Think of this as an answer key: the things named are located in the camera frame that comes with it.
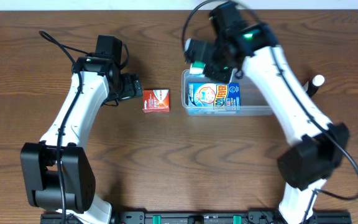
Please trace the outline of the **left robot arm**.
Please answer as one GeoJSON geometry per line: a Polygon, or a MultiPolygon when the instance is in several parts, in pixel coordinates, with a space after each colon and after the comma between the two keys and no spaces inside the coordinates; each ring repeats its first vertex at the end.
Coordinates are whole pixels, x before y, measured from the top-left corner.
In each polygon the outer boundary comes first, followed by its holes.
{"type": "Polygon", "coordinates": [[[94,52],[71,59],[71,85],[48,131],[20,153],[30,206],[50,210],[41,223],[117,223],[113,206],[96,195],[96,179],[86,145],[102,106],[143,95],[139,76],[122,73],[127,45],[111,35],[99,35],[94,52]]]}

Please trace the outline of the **white green Panadol box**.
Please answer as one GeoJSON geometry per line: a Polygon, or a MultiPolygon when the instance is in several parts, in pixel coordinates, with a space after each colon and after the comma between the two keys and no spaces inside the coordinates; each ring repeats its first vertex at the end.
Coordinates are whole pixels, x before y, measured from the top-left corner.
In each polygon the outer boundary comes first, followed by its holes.
{"type": "Polygon", "coordinates": [[[189,73],[191,75],[201,75],[204,74],[204,68],[205,68],[205,63],[200,62],[200,61],[195,61],[190,65],[190,69],[189,69],[189,73]]]}

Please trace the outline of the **blue Cool Fever box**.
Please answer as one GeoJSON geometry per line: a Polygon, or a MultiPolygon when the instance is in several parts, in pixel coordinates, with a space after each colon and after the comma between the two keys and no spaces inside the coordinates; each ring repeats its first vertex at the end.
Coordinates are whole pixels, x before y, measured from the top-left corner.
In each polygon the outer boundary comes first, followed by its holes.
{"type": "Polygon", "coordinates": [[[189,83],[188,105],[218,109],[240,106],[240,86],[238,83],[189,83]]]}

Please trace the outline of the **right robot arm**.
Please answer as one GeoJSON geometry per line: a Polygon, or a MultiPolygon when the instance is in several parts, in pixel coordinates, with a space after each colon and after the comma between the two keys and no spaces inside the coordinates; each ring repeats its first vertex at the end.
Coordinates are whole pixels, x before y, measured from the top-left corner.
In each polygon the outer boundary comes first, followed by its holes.
{"type": "Polygon", "coordinates": [[[276,212],[249,212],[251,223],[340,223],[347,213],[316,214],[314,203],[334,170],[347,157],[349,130],[334,124],[313,103],[293,74],[269,25],[249,25],[237,4],[227,1],[209,13],[214,42],[182,39],[185,60],[208,78],[228,83],[239,70],[261,92],[278,119],[289,150],[278,158],[286,182],[276,212]]]}

